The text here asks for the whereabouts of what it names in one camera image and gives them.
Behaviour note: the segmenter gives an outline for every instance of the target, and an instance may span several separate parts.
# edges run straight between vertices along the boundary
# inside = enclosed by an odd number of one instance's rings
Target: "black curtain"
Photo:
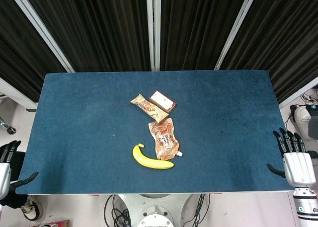
[[[0,77],[37,102],[45,74],[65,69],[14,0],[0,1],[0,21]]]
[[[244,0],[161,0],[160,70],[214,68]]]
[[[318,76],[318,0],[254,0],[222,70],[267,70],[279,102]]]
[[[150,71],[146,0],[30,0],[76,72]]]

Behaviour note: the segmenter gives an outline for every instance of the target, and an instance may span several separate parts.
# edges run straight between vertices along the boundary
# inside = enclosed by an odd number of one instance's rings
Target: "plastic wrapper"
[[[155,106],[150,101],[147,101],[141,94],[139,94],[130,102],[144,110],[149,116],[156,120],[157,123],[160,123],[169,116],[168,113],[164,112],[162,109]]]
[[[159,160],[169,160],[175,155],[182,156],[178,151],[179,142],[174,137],[174,126],[171,118],[158,124],[152,122],[149,124],[149,130],[156,143],[156,155]]]

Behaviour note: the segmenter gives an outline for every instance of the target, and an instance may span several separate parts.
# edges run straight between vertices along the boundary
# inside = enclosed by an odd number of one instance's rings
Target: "table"
[[[183,157],[168,170],[139,165],[132,149],[155,158],[148,123],[130,103],[156,90],[177,102],[170,113]],[[205,193],[290,190],[273,130],[283,127],[265,71],[48,74],[17,189],[25,194]]]

